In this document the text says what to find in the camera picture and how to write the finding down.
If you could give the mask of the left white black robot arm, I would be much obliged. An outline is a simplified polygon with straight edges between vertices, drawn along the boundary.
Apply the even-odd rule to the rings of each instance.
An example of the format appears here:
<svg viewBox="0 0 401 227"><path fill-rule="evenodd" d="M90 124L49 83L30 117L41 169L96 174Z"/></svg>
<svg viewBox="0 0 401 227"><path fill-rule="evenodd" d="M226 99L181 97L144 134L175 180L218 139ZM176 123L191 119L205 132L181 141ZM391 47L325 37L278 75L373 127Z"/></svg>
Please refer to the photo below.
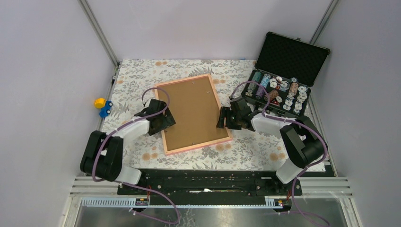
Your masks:
<svg viewBox="0 0 401 227"><path fill-rule="evenodd" d="M140 170L122 163L123 149L140 136L152 136L173 126L175 120L168 108L169 103L151 99L148 107L112 132L93 131L83 153L80 170L97 181L128 183L133 193L142 194L147 182L141 178Z"/></svg>

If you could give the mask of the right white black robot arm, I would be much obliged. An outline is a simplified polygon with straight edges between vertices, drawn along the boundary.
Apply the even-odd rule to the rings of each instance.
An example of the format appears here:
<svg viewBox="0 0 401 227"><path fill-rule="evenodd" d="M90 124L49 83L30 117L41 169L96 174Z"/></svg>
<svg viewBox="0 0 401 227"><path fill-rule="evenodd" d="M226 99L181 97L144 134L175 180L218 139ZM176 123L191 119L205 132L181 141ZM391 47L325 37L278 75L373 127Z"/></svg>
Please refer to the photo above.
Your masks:
<svg viewBox="0 0 401 227"><path fill-rule="evenodd" d="M308 117L284 118L269 115L265 110L253 111L242 97L232 99L229 107L221 107L217 128L246 129L283 140L288 159L271 182L273 192L278 195L287 192L290 182L328 156L326 142Z"/></svg>

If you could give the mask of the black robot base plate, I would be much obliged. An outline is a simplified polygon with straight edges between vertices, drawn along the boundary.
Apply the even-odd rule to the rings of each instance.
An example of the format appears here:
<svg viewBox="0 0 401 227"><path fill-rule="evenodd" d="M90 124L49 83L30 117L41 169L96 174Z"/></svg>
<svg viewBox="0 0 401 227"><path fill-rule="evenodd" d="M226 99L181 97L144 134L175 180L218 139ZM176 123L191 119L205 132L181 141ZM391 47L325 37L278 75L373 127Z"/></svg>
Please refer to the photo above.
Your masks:
<svg viewBox="0 0 401 227"><path fill-rule="evenodd" d="M151 205L264 205L266 196L290 195L291 184L281 185L273 171L142 169L139 188L118 186L119 196L145 196Z"/></svg>

